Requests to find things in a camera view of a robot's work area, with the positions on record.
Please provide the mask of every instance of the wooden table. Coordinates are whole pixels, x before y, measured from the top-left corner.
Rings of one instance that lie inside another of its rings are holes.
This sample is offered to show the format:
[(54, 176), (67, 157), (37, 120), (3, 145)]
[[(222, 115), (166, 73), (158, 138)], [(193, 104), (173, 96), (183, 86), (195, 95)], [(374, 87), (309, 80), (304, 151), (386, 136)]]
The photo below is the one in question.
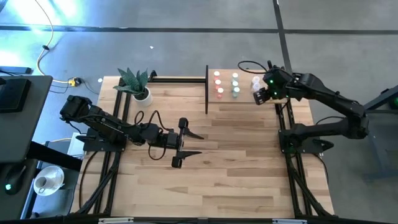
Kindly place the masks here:
[[(98, 106), (112, 113), (119, 77), (105, 77)], [(209, 103), (205, 114), (203, 83), (149, 83), (153, 104), (138, 108), (132, 99), (128, 122), (139, 110), (143, 122), (159, 110), (166, 128), (177, 128), (186, 117), (192, 132), (205, 140), (185, 138), (186, 150), (203, 152), (187, 158), (181, 169), (171, 168), (175, 151), (163, 159), (149, 158), (147, 146), (128, 143), (122, 154), (113, 201), (112, 216), (129, 217), (223, 217), (292, 218), (292, 200), (284, 156), (280, 153), (279, 122), (273, 103)], [(297, 123), (312, 124), (307, 100), (292, 100)], [(162, 149), (151, 149), (159, 157)], [(90, 154), (85, 156), (83, 167)], [(83, 203), (98, 185), (103, 152), (97, 153), (85, 175)], [(333, 213), (325, 171), (313, 155), (303, 154), (309, 189), (324, 208)], [(78, 189), (72, 212), (78, 210)], [(103, 210), (108, 189), (104, 191)], [(298, 190), (300, 207), (302, 194)]]

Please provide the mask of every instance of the white cup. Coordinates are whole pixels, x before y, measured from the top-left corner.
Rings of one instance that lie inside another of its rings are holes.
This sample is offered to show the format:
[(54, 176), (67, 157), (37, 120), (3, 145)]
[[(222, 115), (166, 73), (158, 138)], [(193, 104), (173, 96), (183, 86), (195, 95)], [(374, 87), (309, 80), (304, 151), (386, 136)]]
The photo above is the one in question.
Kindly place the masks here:
[(39, 189), (39, 193), (43, 193), (47, 189), (51, 189), (54, 187), (54, 182), (52, 182), (49, 178), (47, 177), (39, 177), (35, 181), (35, 186)]

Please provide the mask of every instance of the wooden panel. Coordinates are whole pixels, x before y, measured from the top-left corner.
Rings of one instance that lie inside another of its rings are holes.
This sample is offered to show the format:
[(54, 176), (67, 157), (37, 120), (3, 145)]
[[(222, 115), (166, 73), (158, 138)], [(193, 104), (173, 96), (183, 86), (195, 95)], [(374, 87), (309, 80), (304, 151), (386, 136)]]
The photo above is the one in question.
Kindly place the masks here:
[[(104, 77), (98, 105), (113, 112), (119, 77)], [(201, 151), (188, 157), (181, 169), (171, 168), (175, 151), (167, 150), (163, 159), (153, 161), (147, 145), (128, 143), (118, 171), (113, 216), (130, 217), (223, 217), (292, 218), (284, 156), (279, 151), (279, 123), (273, 104), (212, 103), (205, 114), (204, 84), (150, 83), (153, 104), (140, 108), (132, 99), (128, 122), (140, 110), (143, 122), (158, 110), (167, 128), (177, 128), (186, 117), (194, 133), (205, 140), (185, 138), (185, 150)], [(307, 100), (292, 100), (296, 122), (312, 123)], [(159, 125), (157, 116), (152, 120)], [(151, 149), (159, 157), (162, 149)], [(90, 155), (85, 156), (85, 166)], [(82, 188), (83, 203), (98, 185), (104, 153), (97, 153)], [(307, 183), (325, 209), (333, 213), (322, 163), (303, 155)], [(104, 192), (102, 208), (106, 203)], [(298, 190), (303, 209), (302, 193)], [(78, 191), (72, 211), (78, 210)]]
[[(223, 97), (217, 98), (216, 84), (214, 81), (214, 72), (219, 71), (221, 80), (221, 85), (224, 89)], [(239, 74), (239, 88), (240, 93), (237, 98), (232, 96), (232, 74)], [(260, 78), (261, 87), (266, 87), (267, 84), (262, 81), (264, 75), (256, 75), (244, 72), (240, 69), (209, 69), (209, 102), (210, 103), (254, 103), (253, 91), (251, 90), (251, 80), (253, 77), (258, 76)], [(269, 100), (266, 103), (283, 103), (286, 100)]]

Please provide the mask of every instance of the table leg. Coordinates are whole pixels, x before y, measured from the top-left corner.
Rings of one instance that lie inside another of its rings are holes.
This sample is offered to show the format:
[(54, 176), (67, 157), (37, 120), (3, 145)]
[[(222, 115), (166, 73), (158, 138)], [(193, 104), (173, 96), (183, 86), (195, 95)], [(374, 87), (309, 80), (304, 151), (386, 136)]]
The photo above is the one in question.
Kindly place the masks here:
[(49, 162), (75, 171), (80, 171), (81, 167), (81, 160), (33, 141), (30, 143), (26, 157)]

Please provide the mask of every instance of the white pot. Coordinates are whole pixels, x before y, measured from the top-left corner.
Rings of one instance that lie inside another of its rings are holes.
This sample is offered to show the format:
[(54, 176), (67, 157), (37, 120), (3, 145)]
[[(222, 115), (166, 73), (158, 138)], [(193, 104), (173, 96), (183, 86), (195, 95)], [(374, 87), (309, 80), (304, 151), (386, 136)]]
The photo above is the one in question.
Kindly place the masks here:
[(141, 106), (141, 107), (147, 107), (147, 106), (149, 106), (149, 105), (152, 104), (152, 94), (150, 93), (150, 90), (149, 90), (147, 87), (145, 87), (145, 89), (148, 90), (148, 96), (147, 96), (147, 98), (145, 98), (145, 99), (143, 99), (143, 100), (137, 100), (137, 99), (133, 96), (133, 98), (136, 100), (138, 106)]

